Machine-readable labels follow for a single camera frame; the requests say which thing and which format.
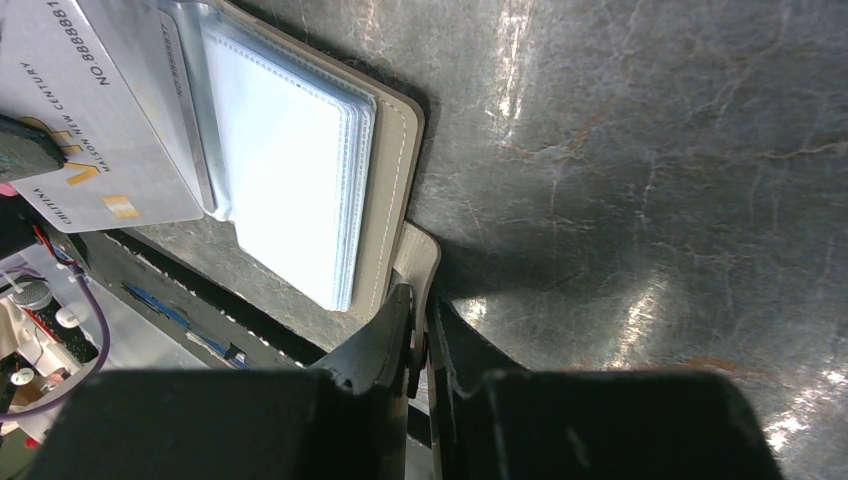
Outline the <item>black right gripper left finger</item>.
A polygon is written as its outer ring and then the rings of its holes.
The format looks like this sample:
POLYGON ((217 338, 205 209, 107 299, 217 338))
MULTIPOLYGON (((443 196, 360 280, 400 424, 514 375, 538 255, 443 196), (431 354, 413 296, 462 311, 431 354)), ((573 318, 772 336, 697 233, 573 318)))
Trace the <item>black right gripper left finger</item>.
POLYGON ((118 370, 75 392, 31 479, 400 479, 413 292, 306 368, 118 370))

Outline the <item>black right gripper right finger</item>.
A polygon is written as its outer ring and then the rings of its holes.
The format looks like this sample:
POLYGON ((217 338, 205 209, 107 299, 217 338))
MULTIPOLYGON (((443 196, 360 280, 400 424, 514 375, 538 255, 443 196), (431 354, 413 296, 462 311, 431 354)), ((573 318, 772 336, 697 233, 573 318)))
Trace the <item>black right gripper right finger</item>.
POLYGON ((440 479, 778 479, 743 394, 703 370, 533 371, 427 307, 440 479))

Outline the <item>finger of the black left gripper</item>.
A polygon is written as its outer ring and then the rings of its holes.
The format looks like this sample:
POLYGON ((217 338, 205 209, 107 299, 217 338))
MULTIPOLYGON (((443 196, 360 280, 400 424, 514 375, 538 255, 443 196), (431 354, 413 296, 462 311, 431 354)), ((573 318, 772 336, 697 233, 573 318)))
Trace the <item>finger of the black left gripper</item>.
POLYGON ((1 116, 2 183, 51 173, 64 164, 64 154, 47 132, 1 116))

